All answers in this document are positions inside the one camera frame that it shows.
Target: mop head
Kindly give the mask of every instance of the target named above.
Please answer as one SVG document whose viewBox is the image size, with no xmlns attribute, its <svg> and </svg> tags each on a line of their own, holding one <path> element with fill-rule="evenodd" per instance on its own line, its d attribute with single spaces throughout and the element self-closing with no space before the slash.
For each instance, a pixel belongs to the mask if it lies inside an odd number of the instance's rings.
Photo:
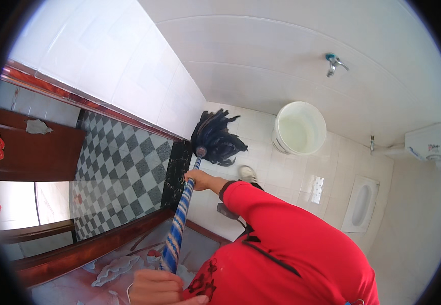
<svg viewBox="0 0 441 305">
<path fill-rule="evenodd" d="M 226 118 L 229 111 L 220 109 L 217 113 L 204 111 L 200 122 L 192 134 L 193 152 L 198 157 L 206 150 L 204 159 L 220 166 L 230 166 L 234 160 L 229 158 L 239 151 L 246 151 L 248 146 L 238 136 L 230 134 L 227 123 L 234 122 L 238 117 Z"/>
</svg>

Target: gray and white checkered tile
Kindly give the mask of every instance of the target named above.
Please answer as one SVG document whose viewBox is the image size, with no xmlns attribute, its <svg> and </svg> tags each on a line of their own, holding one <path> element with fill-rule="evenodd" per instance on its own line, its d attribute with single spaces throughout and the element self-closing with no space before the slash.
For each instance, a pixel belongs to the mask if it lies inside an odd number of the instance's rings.
<svg viewBox="0 0 441 305">
<path fill-rule="evenodd" d="M 71 217 L 83 240 L 156 211 L 172 140 L 86 112 Z"/>
</svg>

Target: hand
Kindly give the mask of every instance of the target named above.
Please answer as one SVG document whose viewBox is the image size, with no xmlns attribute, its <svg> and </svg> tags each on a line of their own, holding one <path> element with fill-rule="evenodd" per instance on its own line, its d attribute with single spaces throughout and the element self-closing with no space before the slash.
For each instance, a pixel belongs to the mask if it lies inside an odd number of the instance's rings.
<svg viewBox="0 0 441 305">
<path fill-rule="evenodd" d="M 168 271 L 143 269 L 134 273 L 129 289 L 131 305 L 204 305 L 209 302 L 205 295 L 182 300 L 183 281 Z"/>
<path fill-rule="evenodd" d="M 203 170 L 192 169 L 185 174 L 185 181 L 188 181 L 190 178 L 195 180 L 195 187 L 193 189 L 195 191 L 203 191 L 210 188 L 210 182 L 213 177 Z"/>
</svg>

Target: red long-sleeve top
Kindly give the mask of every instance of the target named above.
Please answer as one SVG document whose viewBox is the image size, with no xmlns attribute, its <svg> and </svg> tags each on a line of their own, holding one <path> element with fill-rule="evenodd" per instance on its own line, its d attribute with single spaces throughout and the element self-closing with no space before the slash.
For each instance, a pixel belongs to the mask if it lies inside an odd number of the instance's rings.
<svg viewBox="0 0 441 305">
<path fill-rule="evenodd" d="M 379 304 L 374 270 L 359 247 L 319 217 L 246 182 L 230 184 L 220 197 L 244 218 L 260 242 L 246 235 L 218 249 L 206 261 L 185 300 L 208 295 L 209 304 Z"/>
</svg>

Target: water faucet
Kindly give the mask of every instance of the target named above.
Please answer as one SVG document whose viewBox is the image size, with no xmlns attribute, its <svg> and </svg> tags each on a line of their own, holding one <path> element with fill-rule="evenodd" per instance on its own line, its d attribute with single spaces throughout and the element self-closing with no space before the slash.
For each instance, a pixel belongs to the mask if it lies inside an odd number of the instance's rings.
<svg viewBox="0 0 441 305">
<path fill-rule="evenodd" d="M 334 53 L 327 53 L 325 54 L 325 59 L 329 61 L 329 70 L 327 71 L 327 77 L 331 77 L 335 73 L 335 68 L 338 65 L 343 66 L 347 71 L 349 71 L 349 68 L 341 62 L 339 57 L 337 57 Z"/>
<path fill-rule="evenodd" d="M 371 136 L 371 142 L 370 142 L 370 153 L 372 155 L 372 152 L 374 151 L 374 136 Z"/>
</svg>

